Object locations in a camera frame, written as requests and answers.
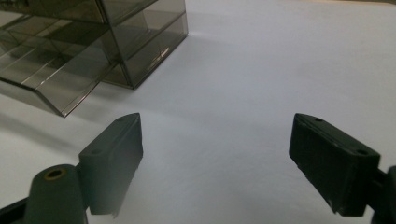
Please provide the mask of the smoky transparent drawer cabinet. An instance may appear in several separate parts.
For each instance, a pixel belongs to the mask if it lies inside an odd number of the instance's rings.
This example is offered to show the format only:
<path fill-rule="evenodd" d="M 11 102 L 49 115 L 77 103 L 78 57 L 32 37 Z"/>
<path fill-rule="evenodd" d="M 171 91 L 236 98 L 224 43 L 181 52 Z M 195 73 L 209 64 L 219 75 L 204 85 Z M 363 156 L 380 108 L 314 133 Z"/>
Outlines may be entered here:
<path fill-rule="evenodd" d="M 0 0 L 0 26 L 20 16 L 106 25 L 116 65 L 102 80 L 131 89 L 188 34 L 185 0 Z"/>

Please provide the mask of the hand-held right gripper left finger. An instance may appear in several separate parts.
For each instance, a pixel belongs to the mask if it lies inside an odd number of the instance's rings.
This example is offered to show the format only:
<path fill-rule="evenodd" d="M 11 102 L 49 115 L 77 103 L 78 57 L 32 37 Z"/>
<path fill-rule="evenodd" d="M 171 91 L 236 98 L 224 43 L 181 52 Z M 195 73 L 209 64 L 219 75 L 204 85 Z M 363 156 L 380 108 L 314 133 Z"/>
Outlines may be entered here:
<path fill-rule="evenodd" d="M 118 215 L 143 154 L 139 113 L 115 119 L 78 154 L 83 195 L 93 215 Z"/>

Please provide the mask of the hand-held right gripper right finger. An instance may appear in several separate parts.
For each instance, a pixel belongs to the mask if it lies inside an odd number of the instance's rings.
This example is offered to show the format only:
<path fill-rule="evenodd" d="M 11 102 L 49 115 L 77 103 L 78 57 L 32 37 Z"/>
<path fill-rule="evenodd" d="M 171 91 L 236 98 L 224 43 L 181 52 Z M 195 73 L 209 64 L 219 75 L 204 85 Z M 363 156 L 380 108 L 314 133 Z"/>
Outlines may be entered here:
<path fill-rule="evenodd" d="M 289 155 L 335 213 L 364 214 L 379 153 L 323 119 L 297 113 Z"/>

